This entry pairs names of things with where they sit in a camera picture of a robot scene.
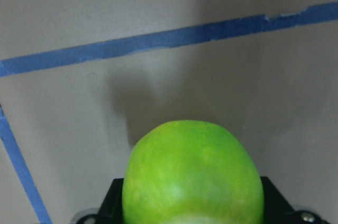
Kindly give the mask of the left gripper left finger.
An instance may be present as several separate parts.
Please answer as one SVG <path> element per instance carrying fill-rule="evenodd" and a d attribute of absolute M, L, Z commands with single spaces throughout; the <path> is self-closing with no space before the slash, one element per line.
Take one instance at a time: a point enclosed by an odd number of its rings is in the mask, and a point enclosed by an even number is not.
<path fill-rule="evenodd" d="M 122 224 L 122 188 L 123 178 L 113 179 L 111 186 L 97 213 L 87 214 L 76 221 L 78 224 Z"/>

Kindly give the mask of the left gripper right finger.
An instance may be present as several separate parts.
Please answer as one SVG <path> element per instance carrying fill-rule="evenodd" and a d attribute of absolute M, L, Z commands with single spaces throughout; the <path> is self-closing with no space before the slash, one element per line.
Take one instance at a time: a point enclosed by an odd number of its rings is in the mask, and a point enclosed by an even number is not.
<path fill-rule="evenodd" d="M 264 223 L 267 224 L 299 224 L 299 223 L 329 223 L 318 214 L 309 210 L 295 210 L 272 181 L 261 176 L 265 197 Z"/>

